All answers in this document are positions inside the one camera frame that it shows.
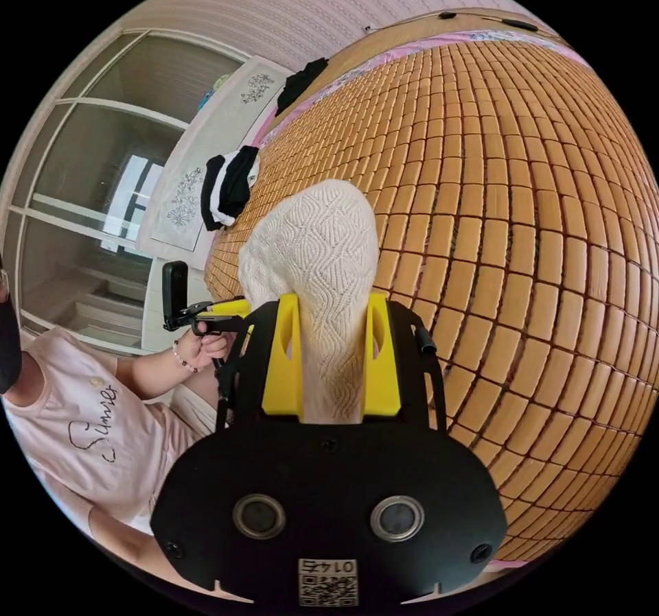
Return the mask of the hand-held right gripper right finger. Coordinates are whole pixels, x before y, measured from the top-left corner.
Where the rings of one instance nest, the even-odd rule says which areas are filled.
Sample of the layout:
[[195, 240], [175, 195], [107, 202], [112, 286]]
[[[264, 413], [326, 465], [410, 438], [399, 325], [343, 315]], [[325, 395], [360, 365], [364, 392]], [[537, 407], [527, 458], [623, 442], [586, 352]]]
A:
[[388, 301], [369, 296], [365, 326], [362, 415], [397, 416], [401, 407]]

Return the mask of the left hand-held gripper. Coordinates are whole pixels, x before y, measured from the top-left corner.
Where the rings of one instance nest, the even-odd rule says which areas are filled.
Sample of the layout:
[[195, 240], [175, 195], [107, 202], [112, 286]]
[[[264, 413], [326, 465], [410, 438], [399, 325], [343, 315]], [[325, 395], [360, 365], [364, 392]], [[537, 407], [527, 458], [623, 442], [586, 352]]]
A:
[[237, 333], [242, 335], [247, 326], [244, 320], [251, 313], [245, 298], [234, 298], [212, 303], [202, 301], [192, 305], [163, 304], [163, 327], [169, 332], [191, 328], [197, 322], [207, 322], [212, 333]]

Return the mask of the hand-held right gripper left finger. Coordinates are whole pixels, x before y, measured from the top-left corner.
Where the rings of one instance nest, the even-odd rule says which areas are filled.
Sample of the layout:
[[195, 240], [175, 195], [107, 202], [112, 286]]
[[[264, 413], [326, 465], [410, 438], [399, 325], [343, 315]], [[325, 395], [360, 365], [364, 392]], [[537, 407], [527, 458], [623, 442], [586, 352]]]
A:
[[301, 327], [294, 293], [282, 295], [277, 303], [262, 409], [268, 416], [303, 416]]

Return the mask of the person's left hand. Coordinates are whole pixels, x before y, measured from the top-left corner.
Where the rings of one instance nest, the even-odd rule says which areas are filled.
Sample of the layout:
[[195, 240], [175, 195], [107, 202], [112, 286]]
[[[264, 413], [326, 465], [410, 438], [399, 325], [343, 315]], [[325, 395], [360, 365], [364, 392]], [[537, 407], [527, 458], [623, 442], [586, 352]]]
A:
[[197, 373], [213, 364], [224, 361], [230, 341], [221, 333], [212, 333], [207, 322], [197, 322], [175, 341], [172, 351], [178, 362], [191, 373]]

